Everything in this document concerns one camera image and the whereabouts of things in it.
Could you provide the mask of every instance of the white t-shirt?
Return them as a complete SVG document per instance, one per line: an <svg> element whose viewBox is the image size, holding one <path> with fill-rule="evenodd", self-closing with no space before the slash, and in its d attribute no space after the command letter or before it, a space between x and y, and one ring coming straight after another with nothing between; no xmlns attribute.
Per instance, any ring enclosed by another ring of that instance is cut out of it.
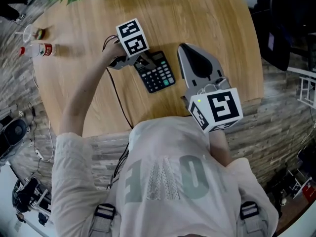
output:
<svg viewBox="0 0 316 237"><path fill-rule="evenodd" d="M52 176L52 219L60 237L88 236L95 208L117 209L114 237L237 236L240 191L259 202L277 227L277 211L240 158L226 168L209 153L209 139L191 117L167 117L138 124L129 156L110 191L97 191L92 149L73 134L57 138Z"/></svg>

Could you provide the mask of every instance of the shirt sleeve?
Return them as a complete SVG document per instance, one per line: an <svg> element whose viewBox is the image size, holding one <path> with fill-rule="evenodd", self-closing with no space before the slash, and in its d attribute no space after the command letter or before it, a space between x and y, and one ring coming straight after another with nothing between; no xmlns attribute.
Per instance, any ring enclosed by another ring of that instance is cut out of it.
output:
<svg viewBox="0 0 316 237"><path fill-rule="evenodd" d="M91 173L92 147L74 133L57 137L52 171L52 220L59 237L88 236L94 211L107 197Z"/></svg>
<svg viewBox="0 0 316 237"><path fill-rule="evenodd" d="M265 210L268 217L268 236L272 236L277 229L278 213L252 173L248 159L236 159L226 169L237 179L240 194L252 198L259 208Z"/></svg>

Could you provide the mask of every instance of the black pants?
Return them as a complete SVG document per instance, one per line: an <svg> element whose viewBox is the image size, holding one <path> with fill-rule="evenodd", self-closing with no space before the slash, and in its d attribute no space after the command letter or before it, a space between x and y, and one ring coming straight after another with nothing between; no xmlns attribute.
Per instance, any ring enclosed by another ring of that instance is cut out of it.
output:
<svg viewBox="0 0 316 237"><path fill-rule="evenodd" d="M0 17L4 17L7 20L16 20L20 16L20 13L9 6L9 3L26 4L27 0L0 0Z"/></svg>

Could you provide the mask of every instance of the hand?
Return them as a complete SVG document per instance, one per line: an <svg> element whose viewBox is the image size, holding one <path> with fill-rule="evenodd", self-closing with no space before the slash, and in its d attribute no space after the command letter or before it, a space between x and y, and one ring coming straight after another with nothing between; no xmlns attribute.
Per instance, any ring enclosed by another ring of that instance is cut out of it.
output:
<svg viewBox="0 0 316 237"><path fill-rule="evenodd" d="M221 165L226 167L233 161L231 152L226 140L226 135L223 131L214 131L209 133L209 142L211 156Z"/></svg>
<svg viewBox="0 0 316 237"><path fill-rule="evenodd" d="M121 43L113 43L116 40L117 38L114 38L107 43L102 52L102 60L106 60L108 62L109 60L112 61L116 57L127 55Z"/></svg>

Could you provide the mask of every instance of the plastic bottle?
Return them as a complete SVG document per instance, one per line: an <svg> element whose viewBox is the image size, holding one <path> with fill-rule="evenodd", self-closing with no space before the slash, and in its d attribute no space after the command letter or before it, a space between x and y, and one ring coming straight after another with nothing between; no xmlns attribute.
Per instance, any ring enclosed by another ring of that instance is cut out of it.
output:
<svg viewBox="0 0 316 237"><path fill-rule="evenodd" d="M21 47L19 55L29 57L53 56L56 53L56 45L49 43L33 43L26 47Z"/></svg>

